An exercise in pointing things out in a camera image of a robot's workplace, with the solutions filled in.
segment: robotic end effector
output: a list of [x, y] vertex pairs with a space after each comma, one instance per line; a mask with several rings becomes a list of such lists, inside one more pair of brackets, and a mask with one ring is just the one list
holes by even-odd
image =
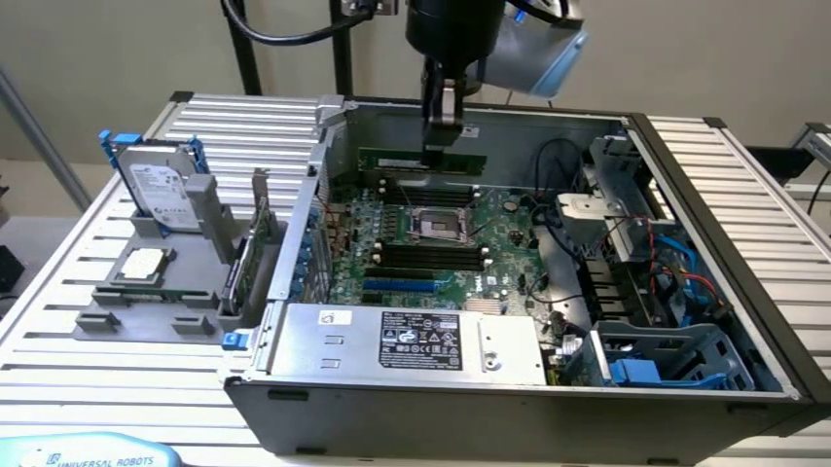
[[[462, 98], [481, 83], [550, 98], [585, 41], [576, 0], [410, 0], [406, 40], [424, 55], [421, 163], [462, 131]], [[541, 4], [544, 9], [533, 6]]]
[[410, 0], [406, 40], [424, 55], [421, 75], [422, 157], [440, 162], [462, 131], [466, 68], [493, 52], [502, 0]]

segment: green circuit board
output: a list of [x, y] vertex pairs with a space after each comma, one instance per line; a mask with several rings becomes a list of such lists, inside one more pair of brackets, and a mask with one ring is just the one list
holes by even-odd
[[[505, 203], [509, 208], [514, 207], [513, 212], [505, 208]], [[362, 193], [348, 203], [332, 206], [332, 210], [344, 212], [345, 204], [349, 205], [349, 216], [338, 216], [338, 232], [332, 248], [336, 284], [329, 292], [332, 304], [464, 309], [464, 302], [469, 299], [498, 299], [504, 314], [525, 314], [525, 307], [530, 304], [525, 303], [526, 297], [517, 290], [518, 276], [524, 274], [529, 284], [542, 273], [542, 265], [536, 248], [528, 247], [532, 239], [530, 212], [520, 206], [520, 195], [508, 190], [485, 189], [470, 206], [433, 208], [384, 204], [372, 194]], [[462, 238], [433, 238], [414, 233], [413, 217], [418, 212], [460, 219], [458, 222], [464, 223]], [[366, 291], [380, 295], [380, 303], [366, 304], [362, 302], [364, 274], [365, 269], [374, 266], [370, 252], [377, 238], [393, 245], [485, 245], [493, 263], [482, 271], [436, 269], [433, 280], [440, 285], [434, 294]]]

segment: blue latch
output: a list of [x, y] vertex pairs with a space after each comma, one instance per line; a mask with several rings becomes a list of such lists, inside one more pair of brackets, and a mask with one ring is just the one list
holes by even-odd
[[221, 350], [246, 350], [248, 335], [240, 333], [224, 333], [221, 337]]
[[115, 144], [138, 144], [141, 142], [141, 133], [118, 133], [113, 138]]
[[621, 358], [609, 365], [610, 380], [617, 386], [662, 387], [676, 389], [722, 389], [724, 373], [709, 375], [701, 380], [660, 379], [658, 367], [652, 360]]
[[660, 386], [658, 368], [652, 360], [622, 358], [609, 365], [610, 380], [621, 386]]

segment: metal pole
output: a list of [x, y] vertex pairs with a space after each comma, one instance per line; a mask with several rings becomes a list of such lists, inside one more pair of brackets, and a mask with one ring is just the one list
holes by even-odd
[[[245, 0], [233, 0], [233, 6], [236, 7], [238, 16], [242, 20], [246, 20]], [[233, 54], [236, 55], [236, 66], [238, 67], [238, 76], [242, 80], [242, 89], [245, 90], [246, 95], [262, 95], [262, 85], [260, 84], [260, 72], [257, 70], [257, 58], [254, 57], [253, 43], [233, 26], [224, 7], [221, 7], [221, 13], [228, 21], [230, 43], [233, 44]]]
[[[332, 24], [342, 17], [340, 0], [328, 0], [328, 15]], [[353, 95], [352, 89], [352, 39], [349, 29], [332, 34], [332, 59], [334, 64], [334, 89], [341, 95]]]
[[89, 194], [82, 188], [82, 184], [79, 183], [77, 175], [74, 175], [73, 169], [63, 161], [63, 158], [61, 158], [54, 146], [51, 146], [51, 142], [49, 141], [46, 134], [42, 132], [42, 128], [39, 128], [37, 120], [30, 115], [30, 112], [25, 107], [23, 100], [14, 91], [11, 82], [5, 76], [2, 67], [0, 67], [0, 99], [5, 103], [14, 121], [23, 131], [27, 141], [39, 153], [42, 161], [46, 162], [46, 165], [54, 174], [54, 178], [57, 178], [57, 181], [63, 186], [63, 190], [66, 190], [69, 198], [73, 199], [77, 209], [79, 209], [81, 212], [85, 211], [86, 207], [89, 207], [89, 203], [91, 202]]

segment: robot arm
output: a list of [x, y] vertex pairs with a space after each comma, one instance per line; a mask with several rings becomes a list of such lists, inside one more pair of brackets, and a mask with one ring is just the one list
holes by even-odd
[[[310, 44], [376, 13], [394, 14], [398, 0], [349, 0], [349, 17], [296, 36], [250, 28], [233, 3], [228, 18], [253, 41], [270, 46]], [[544, 98], [557, 94], [578, 58], [585, 32], [577, 0], [409, 0], [406, 40], [424, 55], [421, 75], [421, 162], [441, 161], [462, 131], [462, 99], [488, 84]]]

